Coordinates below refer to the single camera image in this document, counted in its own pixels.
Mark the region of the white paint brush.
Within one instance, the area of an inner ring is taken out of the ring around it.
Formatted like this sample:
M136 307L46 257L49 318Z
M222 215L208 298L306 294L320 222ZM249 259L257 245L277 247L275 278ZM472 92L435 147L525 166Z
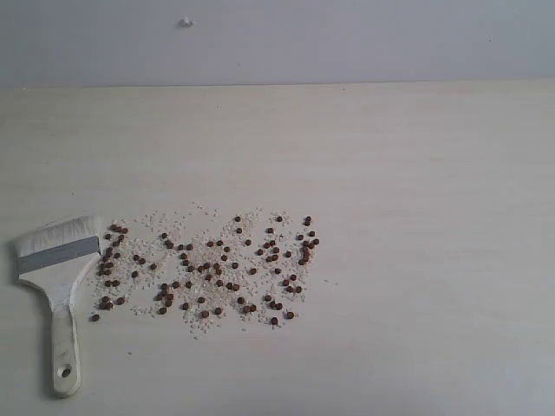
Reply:
M71 218L30 231L14 241L18 281L37 289L50 310L51 380L68 398L82 382L75 321L76 292L101 257L101 220Z

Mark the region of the beans and rice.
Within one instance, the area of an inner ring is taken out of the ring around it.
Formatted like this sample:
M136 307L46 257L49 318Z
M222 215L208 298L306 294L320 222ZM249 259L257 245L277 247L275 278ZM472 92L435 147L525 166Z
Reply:
M101 254L85 279L84 321L118 315L182 323L194 338L227 322L285 328L337 279L318 266L321 222L290 206L221 211L192 203L103 221Z

